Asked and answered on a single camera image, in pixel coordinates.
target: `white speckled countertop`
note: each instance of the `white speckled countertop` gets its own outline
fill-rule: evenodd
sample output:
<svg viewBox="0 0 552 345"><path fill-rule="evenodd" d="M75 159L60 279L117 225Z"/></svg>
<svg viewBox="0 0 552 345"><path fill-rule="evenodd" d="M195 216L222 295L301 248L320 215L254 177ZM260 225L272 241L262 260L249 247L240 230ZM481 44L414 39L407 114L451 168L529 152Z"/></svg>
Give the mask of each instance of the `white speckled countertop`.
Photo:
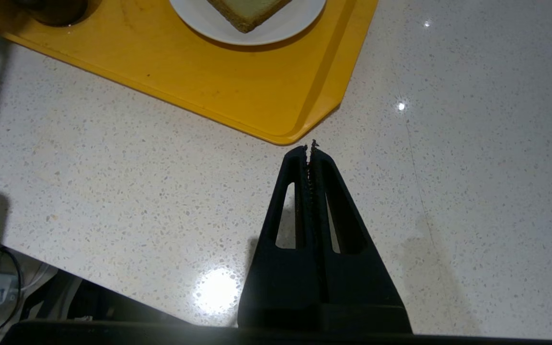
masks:
<svg viewBox="0 0 552 345"><path fill-rule="evenodd" d="M416 333L552 338L552 1L381 0L311 139ZM234 323L290 148L0 41L0 242L187 321Z"/></svg>

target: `plate rim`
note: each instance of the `plate rim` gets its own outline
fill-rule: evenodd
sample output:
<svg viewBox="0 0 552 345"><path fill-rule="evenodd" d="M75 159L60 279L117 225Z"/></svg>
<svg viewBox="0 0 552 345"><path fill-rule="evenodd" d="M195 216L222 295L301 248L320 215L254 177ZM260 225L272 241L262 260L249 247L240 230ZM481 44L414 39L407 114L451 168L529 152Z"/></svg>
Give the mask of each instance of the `plate rim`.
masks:
<svg viewBox="0 0 552 345"><path fill-rule="evenodd" d="M272 44L272 43L276 43L276 42L280 42L280 41L284 41L286 39L289 39L291 37L294 37L295 35L297 35L298 33L301 33L302 31L304 31L305 29L307 29L309 26L311 26L313 24L313 22L316 21L316 18L318 18L321 14L321 12L323 11L323 9L325 8L325 4L327 2L327 0L319 0L319 1L322 1L322 4L319 7L317 7L317 11L316 11L316 14L313 14L313 18L312 20L308 23L308 25L304 26L304 28L300 29L299 31L297 32L294 32L294 33L291 33L290 35L285 35L283 37L280 37L280 38L277 38L277 39L270 39L268 41L262 41L260 43L257 43L257 42L238 42L238 41L230 41L228 39L222 39L222 38L219 38L219 37L215 37L214 35L212 34L208 34L208 33L205 33L204 31L200 30L200 29L197 29L195 28L194 26L192 26L191 24L189 24L189 22L186 21L186 19L184 19L184 15L181 15L179 13L178 10L176 10L176 6L175 6L175 3L179 2L179 1L184 1L184 0L169 0L169 3L171 4L173 10L176 12L176 15L178 15L178 17L180 18L180 20L182 20L186 26L188 26L189 28L191 28L193 31L197 32L198 34L200 35L203 35L205 37L208 37L209 39L212 39L214 41L217 41L217 42L221 42L221 43L225 43L225 44L230 44L232 46L265 46L267 44Z"/></svg>

